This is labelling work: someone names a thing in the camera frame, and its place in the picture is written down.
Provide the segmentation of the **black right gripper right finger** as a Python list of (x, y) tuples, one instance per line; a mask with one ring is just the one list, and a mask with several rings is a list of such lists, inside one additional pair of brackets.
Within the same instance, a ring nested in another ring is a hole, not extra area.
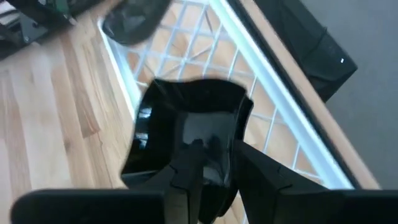
[(326, 190), (242, 141), (234, 142), (234, 181), (249, 224), (326, 224)]

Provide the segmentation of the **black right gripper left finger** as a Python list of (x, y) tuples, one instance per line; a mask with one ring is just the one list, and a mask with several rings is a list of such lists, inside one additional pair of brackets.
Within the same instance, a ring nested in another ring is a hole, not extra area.
[(165, 224), (197, 224), (206, 154), (199, 145), (180, 151), (168, 165), (174, 175), (165, 199)]

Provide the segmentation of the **black wavy square mini plate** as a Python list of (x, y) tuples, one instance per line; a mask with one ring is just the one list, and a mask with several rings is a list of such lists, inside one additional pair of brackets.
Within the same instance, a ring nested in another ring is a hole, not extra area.
[(121, 45), (136, 45), (151, 37), (172, 0), (121, 0), (103, 19), (101, 30)]
[(241, 85), (210, 78), (153, 80), (136, 112), (131, 148), (121, 171), (137, 219), (165, 224), (165, 199), (174, 175), (169, 168), (191, 145), (204, 148), (198, 223), (213, 224), (232, 204), (234, 142), (242, 141), (253, 102)]

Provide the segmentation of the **white lattice shelf rack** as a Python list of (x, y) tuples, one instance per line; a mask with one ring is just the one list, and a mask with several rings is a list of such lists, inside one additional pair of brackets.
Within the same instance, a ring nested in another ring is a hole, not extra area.
[(254, 106), (245, 87), (220, 78), (154, 79), (136, 111), (124, 190), (101, 194), (115, 222), (212, 224), (237, 195), (249, 224), (340, 224), (350, 181), (310, 126), (226, 0), (211, 0), (300, 145), (311, 151), (324, 184), (275, 161), (244, 141)]

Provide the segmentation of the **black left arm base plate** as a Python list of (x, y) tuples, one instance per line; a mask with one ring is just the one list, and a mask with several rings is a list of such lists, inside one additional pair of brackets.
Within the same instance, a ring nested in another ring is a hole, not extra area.
[(27, 17), (16, 19), (8, 25), (0, 23), (0, 61), (35, 42), (46, 31)]

